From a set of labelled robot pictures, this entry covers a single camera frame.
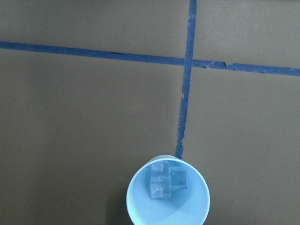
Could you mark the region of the clear ice cube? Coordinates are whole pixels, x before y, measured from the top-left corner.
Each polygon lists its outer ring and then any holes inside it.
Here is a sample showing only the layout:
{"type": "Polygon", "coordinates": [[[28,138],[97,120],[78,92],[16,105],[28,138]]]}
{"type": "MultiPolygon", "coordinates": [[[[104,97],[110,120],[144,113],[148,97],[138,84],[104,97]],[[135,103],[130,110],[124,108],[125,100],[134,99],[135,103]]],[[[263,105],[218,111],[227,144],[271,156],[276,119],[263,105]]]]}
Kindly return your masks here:
{"type": "Polygon", "coordinates": [[[170,189],[172,191],[187,189],[186,170],[180,167],[170,169],[170,189]]]}
{"type": "Polygon", "coordinates": [[[169,163],[161,161],[155,164],[151,164],[150,174],[152,180],[168,179],[170,176],[169,163]]]}
{"type": "Polygon", "coordinates": [[[168,199],[171,198],[170,179],[152,180],[150,179],[150,198],[168,199]]]}

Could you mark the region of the light blue cup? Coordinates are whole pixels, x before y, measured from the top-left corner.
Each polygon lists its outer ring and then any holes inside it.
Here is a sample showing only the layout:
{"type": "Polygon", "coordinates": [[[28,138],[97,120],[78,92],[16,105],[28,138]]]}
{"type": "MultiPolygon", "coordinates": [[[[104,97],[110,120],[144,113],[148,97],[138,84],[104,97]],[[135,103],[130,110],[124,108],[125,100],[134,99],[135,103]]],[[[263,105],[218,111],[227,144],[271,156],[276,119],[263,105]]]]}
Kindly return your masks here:
{"type": "Polygon", "coordinates": [[[210,193],[192,165],[171,155],[159,155],[132,177],[126,205],[135,225],[203,225],[210,193]]]}

